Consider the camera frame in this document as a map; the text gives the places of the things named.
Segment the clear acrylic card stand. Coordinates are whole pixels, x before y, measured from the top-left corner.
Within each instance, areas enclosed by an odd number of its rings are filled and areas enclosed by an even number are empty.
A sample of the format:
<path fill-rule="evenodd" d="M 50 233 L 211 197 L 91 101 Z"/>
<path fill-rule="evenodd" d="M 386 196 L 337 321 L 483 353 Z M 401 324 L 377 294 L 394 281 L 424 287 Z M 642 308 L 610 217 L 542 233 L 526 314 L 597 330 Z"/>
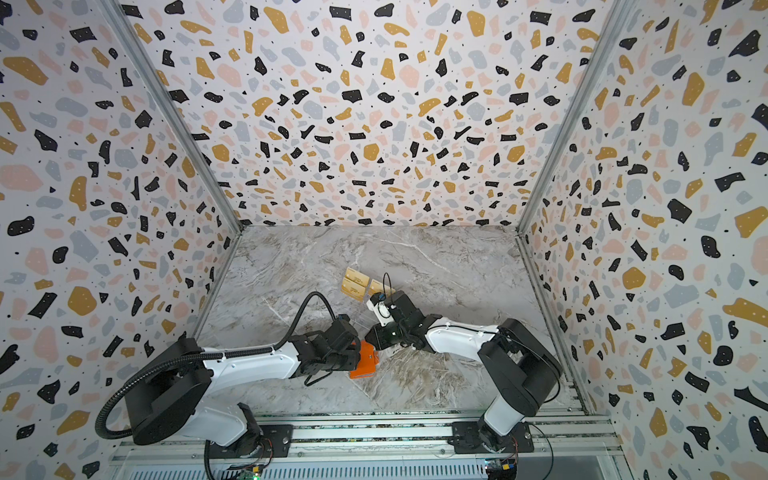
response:
<path fill-rule="evenodd" d="M 384 273 L 384 275 L 383 275 L 382 279 L 381 279 L 381 280 L 379 280 L 379 281 L 381 281 L 382 283 L 384 283 L 384 282 L 385 282 L 385 278 L 386 278 L 386 277 L 389 277 L 389 278 L 390 278 L 390 276 L 389 276 L 389 274 L 388 274 L 388 273 Z M 370 296 L 368 295 L 368 287 L 369 287 L 369 285 L 370 285 L 370 283 L 369 283 L 369 284 L 368 284 L 368 286 L 367 286 L 367 291 L 366 291 L 366 294 L 365 294 L 364 300 L 362 301 L 362 303 L 364 303 L 364 304 L 365 304 L 365 306 L 366 306 L 366 301 L 367 301 L 367 300 L 369 299 L 369 297 L 370 297 Z M 386 300 L 386 305 L 388 306 L 388 308 L 389 308 L 389 310 L 390 310 L 390 312 L 391 312 L 391 314 L 392 314 L 392 317 L 393 317 L 393 321 L 394 321 L 394 314 L 392 313 L 392 309 L 393 309 L 393 307 L 390 305 L 390 303 L 391 303 L 391 300 L 392 300 L 392 297 L 394 296 L 394 294 L 392 294 L 392 295 L 390 295 L 390 296 L 386 296 L 386 297 L 387 297 L 387 300 Z"/>

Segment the gold card middle left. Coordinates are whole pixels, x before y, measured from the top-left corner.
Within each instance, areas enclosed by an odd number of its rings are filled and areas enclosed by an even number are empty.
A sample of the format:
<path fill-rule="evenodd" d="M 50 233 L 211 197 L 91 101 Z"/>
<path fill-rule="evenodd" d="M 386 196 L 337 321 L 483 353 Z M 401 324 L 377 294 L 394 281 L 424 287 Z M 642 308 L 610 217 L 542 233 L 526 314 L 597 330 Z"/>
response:
<path fill-rule="evenodd" d="M 341 284 L 341 292 L 345 295 L 362 302 L 367 291 L 366 285 L 358 284 L 352 280 L 344 278 Z"/>

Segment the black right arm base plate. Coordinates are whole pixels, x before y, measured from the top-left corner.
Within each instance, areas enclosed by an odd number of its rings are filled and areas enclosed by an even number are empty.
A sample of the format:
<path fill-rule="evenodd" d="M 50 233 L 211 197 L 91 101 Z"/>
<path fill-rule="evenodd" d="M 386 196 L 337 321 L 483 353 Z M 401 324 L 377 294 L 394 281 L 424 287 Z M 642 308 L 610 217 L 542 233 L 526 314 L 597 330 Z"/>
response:
<path fill-rule="evenodd" d="M 531 453 L 534 444 L 529 426 L 520 422 L 506 435 L 499 435 L 480 420 L 451 424 L 447 442 L 457 454 Z"/>

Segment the green circuit board left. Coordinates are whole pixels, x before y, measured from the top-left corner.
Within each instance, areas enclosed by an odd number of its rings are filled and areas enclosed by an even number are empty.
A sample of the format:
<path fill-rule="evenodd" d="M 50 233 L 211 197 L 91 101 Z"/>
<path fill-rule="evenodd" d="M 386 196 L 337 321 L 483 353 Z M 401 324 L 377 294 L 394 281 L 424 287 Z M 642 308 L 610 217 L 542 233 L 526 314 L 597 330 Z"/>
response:
<path fill-rule="evenodd" d="M 239 471 L 237 480 L 261 480 L 265 467 L 261 464 L 244 467 Z"/>

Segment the aluminium corner post right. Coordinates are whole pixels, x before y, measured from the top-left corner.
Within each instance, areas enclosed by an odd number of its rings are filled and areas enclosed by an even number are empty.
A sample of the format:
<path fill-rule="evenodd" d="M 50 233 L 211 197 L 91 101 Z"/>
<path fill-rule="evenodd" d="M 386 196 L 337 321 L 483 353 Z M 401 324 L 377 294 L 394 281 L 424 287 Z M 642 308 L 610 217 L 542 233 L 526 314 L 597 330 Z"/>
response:
<path fill-rule="evenodd" d="M 569 108 L 563 118 L 561 128 L 559 129 L 546 161 L 537 176 L 537 182 L 533 187 L 520 222 L 517 225 L 516 231 L 519 235 L 523 235 L 526 229 L 532 224 L 537 205 L 543 199 L 546 192 L 547 178 L 554 172 L 559 157 L 564 153 L 572 132 L 577 126 L 581 115 L 588 104 L 591 92 L 596 86 L 601 72 L 606 65 L 614 47 L 614 43 L 619 38 L 622 29 L 636 4 L 636 1 L 627 0 L 615 1 L 611 6 L 606 24 L 595 45 L 594 52 L 584 71 L 583 78 L 574 93 Z"/>

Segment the aluminium corner post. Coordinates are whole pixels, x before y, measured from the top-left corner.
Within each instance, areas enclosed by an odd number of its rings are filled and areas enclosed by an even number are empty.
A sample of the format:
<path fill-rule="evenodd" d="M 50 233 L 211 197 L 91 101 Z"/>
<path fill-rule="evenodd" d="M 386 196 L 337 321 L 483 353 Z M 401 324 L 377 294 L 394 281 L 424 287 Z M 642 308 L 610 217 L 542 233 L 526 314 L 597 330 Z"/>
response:
<path fill-rule="evenodd" d="M 144 80 L 146 87 L 154 99 L 161 113 L 164 115 L 176 139 L 180 142 L 188 154 L 192 165 L 201 176 L 202 183 L 212 195 L 217 206 L 217 211 L 222 215 L 225 222 L 234 229 L 235 235 L 242 234 L 242 224 L 235 217 L 229 201 L 224 192 L 218 185 L 218 182 L 203 158 L 202 153 L 196 145 L 192 134 L 189 132 L 179 111 L 161 82 L 160 77 L 154 68 L 151 59 L 145 49 L 140 45 L 140 39 L 135 34 L 130 25 L 119 1 L 96 1 L 97 6 L 107 20 L 123 47 L 126 56 L 135 66 L 138 74 Z"/>
<path fill-rule="evenodd" d="M 601 72 L 606 65 L 614 47 L 614 43 L 619 38 L 622 29 L 636 4 L 636 1 L 627 0 L 615 1 L 611 6 L 606 24 L 595 45 L 594 52 L 584 71 L 583 78 L 574 93 L 569 108 L 563 118 L 561 128 L 559 129 L 546 161 L 537 176 L 537 182 L 533 187 L 520 222 L 517 225 L 516 231 L 519 235 L 523 235 L 526 229 L 532 224 L 537 205 L 543 199 L 546 192 L 547 178 L 554 172 L 559 157 L 564 153 L 572 132 L 577 126 L 581 115 L 588 104 L 591 92 L 596 86 Z"/>

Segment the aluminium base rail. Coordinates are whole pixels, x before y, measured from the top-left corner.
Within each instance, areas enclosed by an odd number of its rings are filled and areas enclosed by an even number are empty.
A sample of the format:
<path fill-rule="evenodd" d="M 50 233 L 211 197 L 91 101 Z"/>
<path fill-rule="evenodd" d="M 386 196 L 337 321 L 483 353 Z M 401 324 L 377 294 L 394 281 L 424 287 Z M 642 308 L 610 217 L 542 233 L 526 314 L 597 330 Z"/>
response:
<path fill-rule="evenodd" d="M 516 479 L 629 479 L 632 474 L 605 416 L 564 409 L 523 422 L 534 451 L 513 454 L 457 454 L 447 440 L 451 424 L 475 421 L 460 413 L 393 415 L 309 415 L 263 417 L 263 425 L 294 427 L 286 458 L 211 460 L 218 479 L 261 464 L 262 479 L 487 479 L 485 462 L 513 459 Z"/>

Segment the circuit board right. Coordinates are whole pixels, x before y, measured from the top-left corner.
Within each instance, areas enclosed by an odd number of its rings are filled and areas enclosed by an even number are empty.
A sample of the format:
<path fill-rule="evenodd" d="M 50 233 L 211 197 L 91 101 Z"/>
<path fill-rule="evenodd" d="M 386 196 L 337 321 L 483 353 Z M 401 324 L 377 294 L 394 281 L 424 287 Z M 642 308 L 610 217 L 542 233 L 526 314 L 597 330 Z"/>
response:
<path fill-rule="evenodd" d="M 489 459 L 485 462 L 485 473 L 488 480 L 515 480 L 517 463 L 513 459 Z"/>

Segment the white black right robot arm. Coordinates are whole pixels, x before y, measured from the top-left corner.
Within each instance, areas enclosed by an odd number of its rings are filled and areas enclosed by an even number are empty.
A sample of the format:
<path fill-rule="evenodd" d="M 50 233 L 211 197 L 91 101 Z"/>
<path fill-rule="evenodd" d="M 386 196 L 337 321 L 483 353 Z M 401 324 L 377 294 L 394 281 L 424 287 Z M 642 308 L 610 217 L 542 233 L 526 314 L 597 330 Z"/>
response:
<path fill-rule="evenodd" d="M 378 351 L 396 344 L 480 362 L 497 396 L 476 422 L 477 441 L 499 451 L 526 417 L 536 415 L 559 385 L 558 360 L 517 319 L 498 326 L 473 326 L 445 316 L 425 315 L 402 291 L 373 294 L 366 302 L 378 323 L 365 340 Z"/>

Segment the aluminium corner post left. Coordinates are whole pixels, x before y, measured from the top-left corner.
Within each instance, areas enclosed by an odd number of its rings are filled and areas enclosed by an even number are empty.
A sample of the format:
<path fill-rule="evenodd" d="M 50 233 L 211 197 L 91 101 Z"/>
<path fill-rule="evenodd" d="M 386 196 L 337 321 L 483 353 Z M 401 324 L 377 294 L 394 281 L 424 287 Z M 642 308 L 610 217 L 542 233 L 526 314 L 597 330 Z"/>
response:
<path fill-rule="evenodd" d="M 107 20 L 123 47 L 126 56 L 135 66 L 138 74 L 144 80 L 146 87 L 154 99 L 161 113 L 164 115 L 176 139 L 180 142 L 188 154 L 192 165 L 201 176 L 202 183 L 212 195 L 217 206 L 217 211 L 222 215 L 225 222 L 234 229 L 235 235 L 242 234 L 242 224 L 235 217 L 229 201 L 224 192 L 218 185 L 218 182 L 203 158 L 202 153 L 196 145 L 192 134 L 189 132 L 179 111 L 161 82 L 160 77 L 154 68 L 151 59 L 145 49 L 140 45 L 140 39 L 135 34 L 130 25 L 119 1 L 96 1 L 97 6 Z"/>

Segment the orange card holder wallet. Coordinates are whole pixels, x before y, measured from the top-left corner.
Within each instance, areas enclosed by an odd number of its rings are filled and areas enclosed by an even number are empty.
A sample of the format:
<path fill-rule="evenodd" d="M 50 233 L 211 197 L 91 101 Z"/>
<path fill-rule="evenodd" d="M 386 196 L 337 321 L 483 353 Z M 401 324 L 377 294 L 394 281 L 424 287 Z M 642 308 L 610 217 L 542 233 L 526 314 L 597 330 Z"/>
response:
<path fill-rule="evenodd" d="M 351 379 L 372 377 L 376 373 L 379 364 L 378 353 L 373 345 L 362 340 L 360 346 L 360 361 L 357 368 L 349 373 Z"/>

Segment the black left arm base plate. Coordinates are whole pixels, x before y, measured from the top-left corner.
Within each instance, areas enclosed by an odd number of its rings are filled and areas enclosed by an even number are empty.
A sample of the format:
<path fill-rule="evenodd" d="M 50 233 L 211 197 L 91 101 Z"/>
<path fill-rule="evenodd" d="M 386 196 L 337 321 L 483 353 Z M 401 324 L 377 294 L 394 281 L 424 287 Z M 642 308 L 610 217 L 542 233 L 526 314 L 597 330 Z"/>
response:
<path fill-rule="evenodd" d="M 207 449 L 208 458 L 249 462 L 286 458 L 292 443 L 294 427 L 290 424 L 267 424 L 260 425 L 259 428 L 259 433 L 246 432 L 227 447 L 212 443 Z"/>

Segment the gold card back left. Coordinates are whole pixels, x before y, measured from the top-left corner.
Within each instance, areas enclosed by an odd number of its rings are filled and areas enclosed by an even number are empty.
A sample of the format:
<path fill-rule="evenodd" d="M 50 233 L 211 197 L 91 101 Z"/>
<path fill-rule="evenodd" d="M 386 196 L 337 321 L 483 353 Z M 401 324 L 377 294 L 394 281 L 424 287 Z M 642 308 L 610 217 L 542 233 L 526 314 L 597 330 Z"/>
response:
<path fill-rule="evenodd" d="M 350 267 L 346 269 L 344 277 L 349 281 L 355 284 L 361 285 L 363 287 L 367 287 L 368 284 L 370 283 L 370 277 L 368 275 L 365 275 Z"/>

